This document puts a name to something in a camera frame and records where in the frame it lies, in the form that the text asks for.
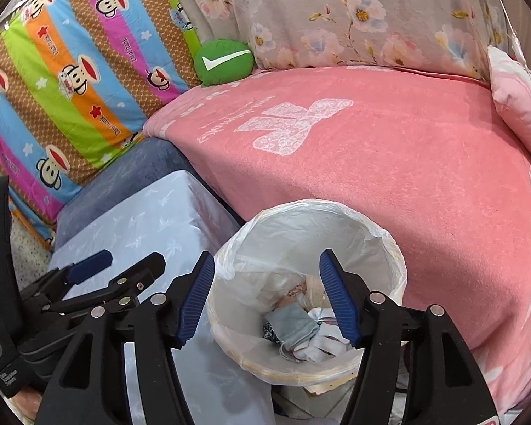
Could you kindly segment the grey-green fabric square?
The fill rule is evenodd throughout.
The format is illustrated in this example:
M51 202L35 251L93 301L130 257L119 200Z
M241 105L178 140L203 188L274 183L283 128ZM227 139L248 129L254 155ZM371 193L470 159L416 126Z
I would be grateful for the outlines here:
M302 342L308 342L319 331L319 324L298 304L291 303L264 316L282 342L279 347L293 351Z

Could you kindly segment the beige tulle cloth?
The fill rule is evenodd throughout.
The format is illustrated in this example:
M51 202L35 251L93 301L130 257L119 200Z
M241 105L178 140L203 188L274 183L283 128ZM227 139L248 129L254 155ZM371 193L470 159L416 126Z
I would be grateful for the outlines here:
M321 280L307 276L303 281L285 293L273 306L274 310L298 303L305 311L315 308L330 308L330 301Z

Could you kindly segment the black white patterned cloth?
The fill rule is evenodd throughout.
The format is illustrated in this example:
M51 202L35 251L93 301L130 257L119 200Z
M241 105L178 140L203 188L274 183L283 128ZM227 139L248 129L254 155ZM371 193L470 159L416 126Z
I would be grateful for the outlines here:
M277 344L277 345L281 345L282 342L280 341L280 339L277 337L277 335L275 334L274 330L273 330L273 327L271 326L271 324L268 322L268 321L265 321L264 322L264 326L263 326L263 338L267 341L271 341L273 342L274 344Z

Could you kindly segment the light blue palm tablecloth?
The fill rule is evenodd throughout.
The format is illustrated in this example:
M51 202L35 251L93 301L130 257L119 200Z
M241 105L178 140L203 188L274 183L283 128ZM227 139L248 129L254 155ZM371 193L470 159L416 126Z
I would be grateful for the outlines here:
M61 246L62 267L107 250L109 268L73 288L105 287L153 260L155 280L130 305L95 305L47 386L41 424L271 424L270 389L215 343L205 301L214 254L237 231L189 173L162 177Z

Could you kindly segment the blue-grey velvet cushion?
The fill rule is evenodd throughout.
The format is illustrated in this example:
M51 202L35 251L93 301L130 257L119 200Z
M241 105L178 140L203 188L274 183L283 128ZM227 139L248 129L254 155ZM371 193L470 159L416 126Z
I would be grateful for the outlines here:
M147 137L117 157L68 202L57 216L54 249L111 208L156 180L176 171L197 175L192 164L171 142Z

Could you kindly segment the colourful monkey striped pillow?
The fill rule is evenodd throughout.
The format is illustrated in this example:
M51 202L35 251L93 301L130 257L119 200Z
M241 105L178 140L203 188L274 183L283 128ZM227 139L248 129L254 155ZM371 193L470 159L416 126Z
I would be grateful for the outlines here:
M198 38L179 0L27 0L0 33L0 174L52 246L63 207L194 87Z

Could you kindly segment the pink bow blanket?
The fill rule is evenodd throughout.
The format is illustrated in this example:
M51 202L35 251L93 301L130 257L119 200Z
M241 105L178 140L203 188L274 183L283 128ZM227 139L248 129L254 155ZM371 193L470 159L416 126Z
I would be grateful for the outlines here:
M499 410L531 396L531 157L487 86L382 67L254 74L155 112L167 139L242 218L303 199L386 229L405 301L446 308Z

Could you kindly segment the green checkmark cushion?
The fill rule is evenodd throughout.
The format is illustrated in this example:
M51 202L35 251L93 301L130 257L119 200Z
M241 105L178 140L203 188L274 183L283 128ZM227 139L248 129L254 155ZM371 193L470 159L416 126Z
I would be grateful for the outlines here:
M230 39L203 43L194 57L194 71L204 86L242 80L252 73L254 64L248 46Z

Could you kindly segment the pink white pillow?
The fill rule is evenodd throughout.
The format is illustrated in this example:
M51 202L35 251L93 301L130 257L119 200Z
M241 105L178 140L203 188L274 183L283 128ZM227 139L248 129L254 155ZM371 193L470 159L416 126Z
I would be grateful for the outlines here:
M531 153L531 71L497 47L487 55L496 111Z

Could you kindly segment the grey floral quilt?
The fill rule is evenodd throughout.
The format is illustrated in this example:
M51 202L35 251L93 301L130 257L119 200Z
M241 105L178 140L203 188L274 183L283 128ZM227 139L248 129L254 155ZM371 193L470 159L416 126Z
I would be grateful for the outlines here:
M399 66L485 81L507 51L501 0L179 0L202 41L246 43L263 69Z

